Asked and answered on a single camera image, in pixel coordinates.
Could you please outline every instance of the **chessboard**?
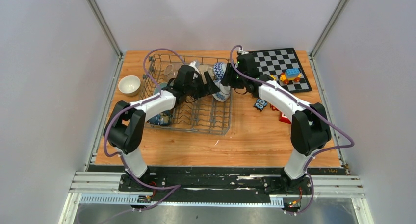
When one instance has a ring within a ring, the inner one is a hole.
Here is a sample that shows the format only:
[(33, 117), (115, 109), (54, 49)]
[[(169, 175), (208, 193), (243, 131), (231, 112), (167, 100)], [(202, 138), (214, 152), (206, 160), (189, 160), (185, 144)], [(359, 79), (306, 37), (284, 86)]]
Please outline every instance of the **chessboard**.
[[(254, 56), (260, 74), (273, 75), (284, 89), (291, 93), (312, 91), (294, 48), (250, 51), (249, 53)], [(281, 73), (294, 68), (299, 68), (302, 74), (299, 82), (291, 80), (289, 84), (284, 84), (279, 81)]]

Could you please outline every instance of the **wooden table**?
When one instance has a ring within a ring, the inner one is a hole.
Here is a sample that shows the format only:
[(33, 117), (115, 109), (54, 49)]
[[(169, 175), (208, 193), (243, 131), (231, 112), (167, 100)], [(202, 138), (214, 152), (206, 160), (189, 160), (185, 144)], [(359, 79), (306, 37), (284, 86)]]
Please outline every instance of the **wooden table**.
[[(128, 51), (119, 76), (119, 81), (127, 75), (142, 78), (143, 58), (147, 51)], [(229, 51), (179, 51), (180, 55), (229, 58)], [(312, 91), (295, 94), (311, 103), (320, 101), (319, 92), (313, 77), (308, 55), (305, 51), (296, 52), (311, 84)], [(137, 96), (127, 97), (116, 88), (110, 112), (120, 100), (137, 101)], [(158, 166), (243, 166), (243, 167), (283, 167), (293, 150), (290, 142), (290, 125), (280, 122), (279, 112), (267, 107), (262, 112), (253, 108), (256, 99), (250, 95), (233, 94), (231, 127), (225, 135), (209, 135), (146, 128), (140, 149), (148, 165)], [(109, 152), (115, 149), (108, 145)], [(97, 165), (121, 165), (120, 158), (108, 158), (100, 142)], [(334, 150), (320, 154), (312, 167), (339, 167), (337, 152)]]

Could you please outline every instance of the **white panel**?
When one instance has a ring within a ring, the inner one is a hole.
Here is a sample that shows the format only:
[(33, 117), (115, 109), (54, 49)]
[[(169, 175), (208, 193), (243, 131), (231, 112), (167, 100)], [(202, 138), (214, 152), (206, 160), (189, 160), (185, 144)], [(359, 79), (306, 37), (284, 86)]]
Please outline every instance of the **white panel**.
[(86, 0), (0, 0), (0, 223), (58, 222), (116, 56)]
[(335, 123), (357, 141), (343, 154), (377, 224), (416, 219), (415, 10), (350, 0), (316, 58)]
[(339, 0), (96, 0), (123, 51), (311, 51)]

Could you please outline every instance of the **toy car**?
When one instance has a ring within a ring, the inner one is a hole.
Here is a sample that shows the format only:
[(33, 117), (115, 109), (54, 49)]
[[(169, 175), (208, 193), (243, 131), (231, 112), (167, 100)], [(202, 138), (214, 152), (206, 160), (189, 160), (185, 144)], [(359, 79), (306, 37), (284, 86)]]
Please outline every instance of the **toy car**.
[(282, 81), (284, 84), (289, 84), (289, 81), (293, 80), (295, 82), (299, 82), (302, 74), (298, 68), (296, 69), (287, 69), (284, 73), (280, 75), (279, 80)]

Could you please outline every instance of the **metal dish rack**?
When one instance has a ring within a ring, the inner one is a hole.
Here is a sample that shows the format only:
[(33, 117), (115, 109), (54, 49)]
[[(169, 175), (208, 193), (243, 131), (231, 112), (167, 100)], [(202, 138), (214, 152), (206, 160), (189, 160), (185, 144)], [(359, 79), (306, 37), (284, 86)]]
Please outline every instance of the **metal dish rack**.
[[(186, 63), (198, 60), (201, 64), (214, 65), (217, 62), (228, 63), (228, 59), (214, 57), (181, 56)], [(165, 67), (173, 63), (182, 63), (175, 55), (155, 54), (149, 58), (149, 73), (158, 83), (162, 83)], [(143, 76), (143, 89), (139, 99), (153, 95), (156, 85)], [(231, 98), (225, 102), (217, 101), (212, 95), (194, 101), (188, 97), (187, 102), (173, 109), (172, 124), (170, 126), (157, 126), (146, 123), (145, 127), (159, 128), (174, 131), (197, 132), (207, 134), (224, 135), (230, 129), (231, 123)]]

